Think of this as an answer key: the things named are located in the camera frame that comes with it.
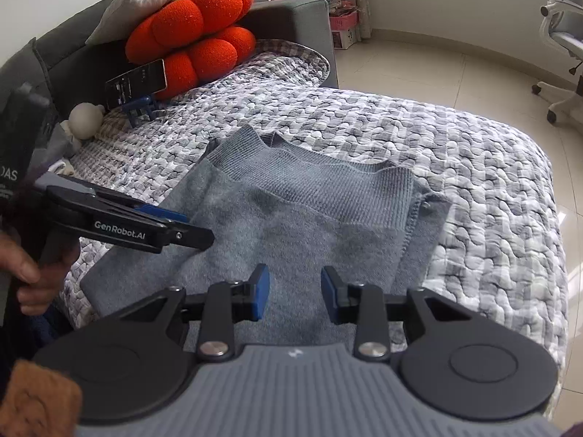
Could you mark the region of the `person left hand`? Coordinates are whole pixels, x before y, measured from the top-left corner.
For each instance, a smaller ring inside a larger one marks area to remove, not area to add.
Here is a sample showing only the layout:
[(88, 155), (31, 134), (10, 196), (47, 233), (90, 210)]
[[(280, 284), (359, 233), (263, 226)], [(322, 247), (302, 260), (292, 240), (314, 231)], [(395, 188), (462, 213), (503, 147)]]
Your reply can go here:
[(21, 312), (40, 316), (57, 297), (65, 277), (80, 255), (79, 240), (66, 245), (52, 263), (38, 265), (18, 244), (15, 235), (1, 233), (1, 270), (24, 282), (17, 292)]

